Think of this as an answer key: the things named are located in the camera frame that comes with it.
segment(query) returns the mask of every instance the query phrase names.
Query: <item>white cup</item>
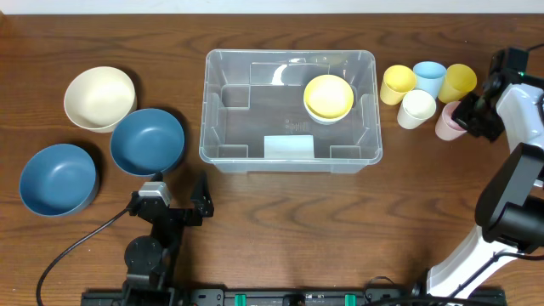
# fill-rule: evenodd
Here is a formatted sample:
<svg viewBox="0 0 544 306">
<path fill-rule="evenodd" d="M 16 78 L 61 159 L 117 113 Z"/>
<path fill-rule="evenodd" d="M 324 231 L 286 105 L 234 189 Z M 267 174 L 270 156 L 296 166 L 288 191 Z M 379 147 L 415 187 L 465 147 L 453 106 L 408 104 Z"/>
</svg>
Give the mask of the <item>white cup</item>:
<svg viewBox="0 0 544 306">
<path fill-rule="evenodd" d="M 405 95 L 400 105 L 397 122 L 406 129 L 419 127 L 436 111 L 433 96 L 423 90 L 412 90 Z"/>
</svg>

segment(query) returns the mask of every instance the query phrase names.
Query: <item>pink cup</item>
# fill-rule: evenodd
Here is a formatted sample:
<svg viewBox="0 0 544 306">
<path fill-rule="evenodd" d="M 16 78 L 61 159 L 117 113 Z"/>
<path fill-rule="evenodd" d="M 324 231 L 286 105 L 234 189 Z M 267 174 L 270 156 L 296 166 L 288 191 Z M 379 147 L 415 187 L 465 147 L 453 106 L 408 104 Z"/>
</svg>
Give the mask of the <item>pink cup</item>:
<svg viewBox="0 0 544 306">
<path fill-rule="evenodd" d="M 444 106 L 442 113 L 440 114 L 439 121 L 436 122 L 436 127 L 434 131 L 436 135 L 445 141 L 450 141 L 456 139 L 457 137 L 463 135 L 467 131 L 451 119 L 451 114 L 455 108 L 459 105 L 459 101 L 448 103 Z"/>
</svg>

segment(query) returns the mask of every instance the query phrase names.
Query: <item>light blue cup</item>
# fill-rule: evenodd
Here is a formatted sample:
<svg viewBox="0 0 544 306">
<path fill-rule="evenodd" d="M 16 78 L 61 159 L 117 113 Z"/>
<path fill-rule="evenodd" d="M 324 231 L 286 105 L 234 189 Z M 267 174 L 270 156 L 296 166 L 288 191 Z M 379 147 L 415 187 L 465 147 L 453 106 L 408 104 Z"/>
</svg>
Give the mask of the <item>light blue cup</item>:
<svg viewBox="0 0 544 306">
<path fill-rule="evenodd" d="M 416 74 L 416 89 L 424 90 L 436 99 L 444 82 L 445 67 L 436 62 L 425 61 L 415 65 L 413 70 Z"/>
</svg>

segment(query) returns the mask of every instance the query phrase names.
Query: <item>green clip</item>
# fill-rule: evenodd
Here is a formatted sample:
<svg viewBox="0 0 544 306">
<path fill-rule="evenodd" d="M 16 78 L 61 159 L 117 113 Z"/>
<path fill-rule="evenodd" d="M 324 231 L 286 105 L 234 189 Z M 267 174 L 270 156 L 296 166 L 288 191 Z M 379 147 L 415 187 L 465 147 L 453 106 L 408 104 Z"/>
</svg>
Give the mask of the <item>green clip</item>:
<svg viewBox="0 0 544 306">
<path fill-rule="evenodd" d="M 357 306 L 357 297 L 354 294 L 346 294 L 346 306 Z"/>
<path fill-rule="evenodd" d="M 247 302 L 246 302 L 246 295 L 245 294 L 236 294 L 235 295 L 235 306 L 246 306 L 246 304 L 247 304 Z"/>
</svg>

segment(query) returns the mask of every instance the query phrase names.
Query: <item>yellow bowl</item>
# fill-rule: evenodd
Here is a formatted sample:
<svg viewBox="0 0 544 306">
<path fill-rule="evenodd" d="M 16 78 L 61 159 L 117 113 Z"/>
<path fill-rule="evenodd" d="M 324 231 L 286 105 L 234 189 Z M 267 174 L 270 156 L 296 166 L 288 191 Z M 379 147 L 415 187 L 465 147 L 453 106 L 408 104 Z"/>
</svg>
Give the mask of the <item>yellow bowl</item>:
<svg viewBox="0 0 544 306">
<path fill-rule="evenodd" d="M 353 104 L 354 92 L 339 76 L 318 76 L 304 89 L 304 105 L 313 115 L 327 121 L 341 119 Z"/>
</svg>

